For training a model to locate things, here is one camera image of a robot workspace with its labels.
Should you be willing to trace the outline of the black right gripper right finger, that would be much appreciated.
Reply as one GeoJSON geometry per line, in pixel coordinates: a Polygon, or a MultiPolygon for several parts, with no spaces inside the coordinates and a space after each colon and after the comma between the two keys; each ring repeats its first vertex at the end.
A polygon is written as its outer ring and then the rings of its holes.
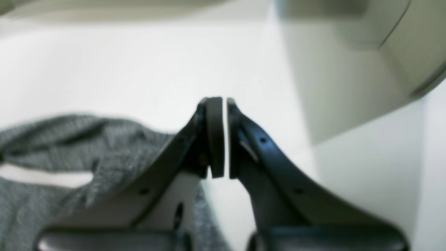
{"type": "Polygon", "coordinates": [[[300,170],[227,100],[229,173],[246,189],[257,231],[249,251],[408,251],[391,223],[341,199],[300,170]]]}

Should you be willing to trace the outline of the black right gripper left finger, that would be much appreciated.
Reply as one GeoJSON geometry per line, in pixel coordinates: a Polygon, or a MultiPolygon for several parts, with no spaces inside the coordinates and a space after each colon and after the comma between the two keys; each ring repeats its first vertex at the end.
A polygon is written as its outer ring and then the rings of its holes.
{"type": "Polygon", "coordinates": [[[37,251],[195,251],[194,201],[224,176],[223,99],[204,98],[155,161],[112,196],[40,232],[37,251]]]}

